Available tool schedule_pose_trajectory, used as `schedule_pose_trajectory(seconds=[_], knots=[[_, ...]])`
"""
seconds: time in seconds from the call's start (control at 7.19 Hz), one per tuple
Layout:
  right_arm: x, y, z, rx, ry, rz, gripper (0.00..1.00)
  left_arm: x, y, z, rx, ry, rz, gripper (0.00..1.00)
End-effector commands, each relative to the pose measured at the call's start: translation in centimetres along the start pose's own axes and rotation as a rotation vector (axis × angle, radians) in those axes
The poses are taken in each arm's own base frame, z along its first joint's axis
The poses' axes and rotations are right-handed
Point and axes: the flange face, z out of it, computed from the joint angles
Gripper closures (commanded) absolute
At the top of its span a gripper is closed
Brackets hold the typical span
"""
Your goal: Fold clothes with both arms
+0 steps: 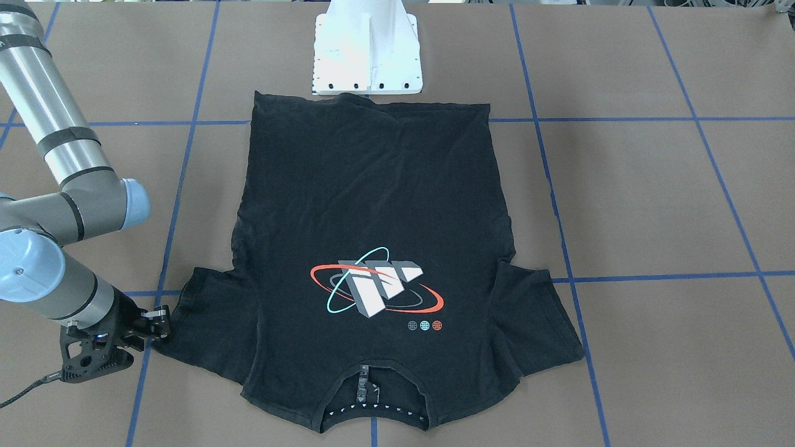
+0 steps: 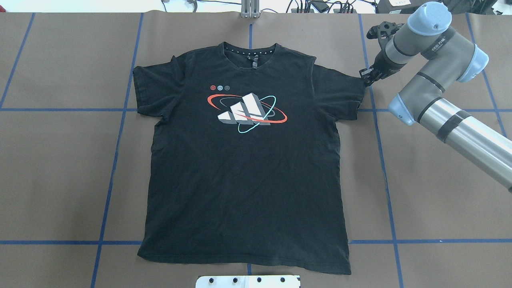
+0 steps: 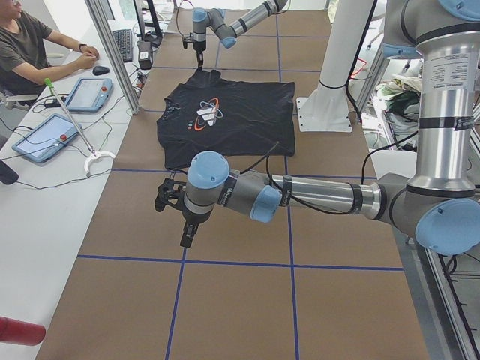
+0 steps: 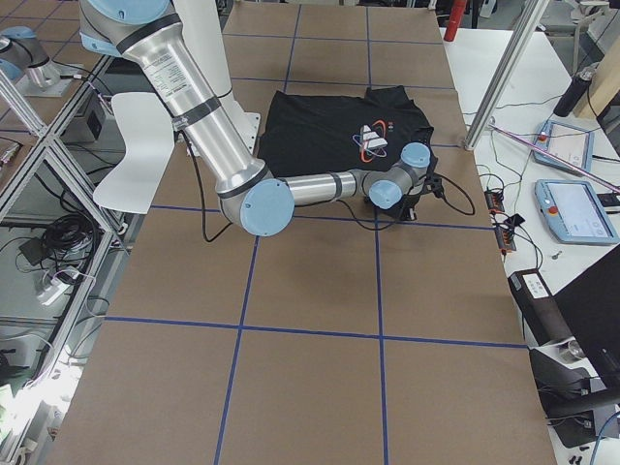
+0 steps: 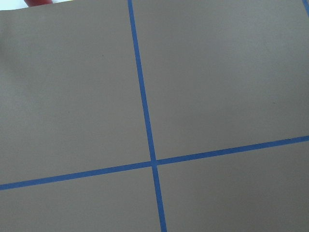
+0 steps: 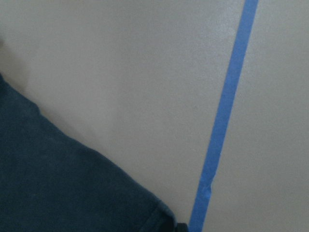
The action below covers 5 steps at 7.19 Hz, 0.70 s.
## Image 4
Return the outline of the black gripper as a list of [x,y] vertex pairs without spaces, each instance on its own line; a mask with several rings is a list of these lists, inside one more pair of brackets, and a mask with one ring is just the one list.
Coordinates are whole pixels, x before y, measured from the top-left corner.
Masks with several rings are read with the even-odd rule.
[[363,177],[363,195],[381,213],[397,220],[412,219],[419,199],[442,189],[438,173],[419,176],[415,170],[388,170],[371,171]]

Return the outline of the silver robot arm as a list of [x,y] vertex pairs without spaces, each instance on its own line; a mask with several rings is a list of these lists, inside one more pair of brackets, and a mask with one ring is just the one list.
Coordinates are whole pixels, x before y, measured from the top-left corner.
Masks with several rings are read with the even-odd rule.
[[363,195],[381,209],[418,192],[432,154],[410,143],[386,171],[347,170],[276,178],[249,143],[251,116],[232,97],[221,24],[213,4],[197,1],[82,1],[85,48],[139,65],[173,126],[197,149],[216,178],[227,219],[250,234],[284,230],[295,208]]
[[61,77],[61,68],[26,26],[1,31],[1,71],[22,95],[30,97],[62,97],[72,80],[72,76]]

